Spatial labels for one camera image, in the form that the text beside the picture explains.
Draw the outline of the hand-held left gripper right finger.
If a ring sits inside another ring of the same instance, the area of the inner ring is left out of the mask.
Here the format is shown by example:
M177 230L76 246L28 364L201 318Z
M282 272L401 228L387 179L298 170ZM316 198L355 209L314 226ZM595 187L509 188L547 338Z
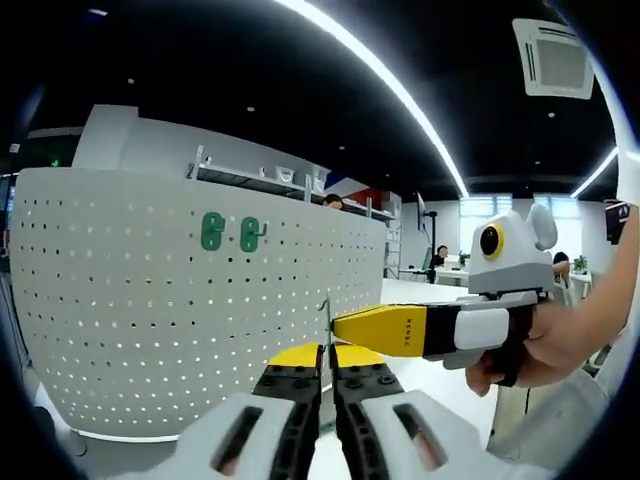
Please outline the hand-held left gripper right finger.
M336 430L353 479L548 479L544 468L487 452L475 427L420 390L406 391L377 353L332 346Z

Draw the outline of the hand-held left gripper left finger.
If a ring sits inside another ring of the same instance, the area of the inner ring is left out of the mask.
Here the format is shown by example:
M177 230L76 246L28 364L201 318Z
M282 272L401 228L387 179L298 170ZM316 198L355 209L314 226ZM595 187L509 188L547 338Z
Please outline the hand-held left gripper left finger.
M323 346L281 351L249 394L191 424L151 479L306 479L319 437Z

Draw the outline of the person's right hand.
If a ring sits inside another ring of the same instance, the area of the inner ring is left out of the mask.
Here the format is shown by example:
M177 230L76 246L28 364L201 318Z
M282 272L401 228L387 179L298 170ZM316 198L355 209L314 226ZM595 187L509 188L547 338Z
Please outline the person's right hand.
M555 383L616 336L608 315L593 302L577 307L546 302L536 307L526 353L515 385L535 388Z

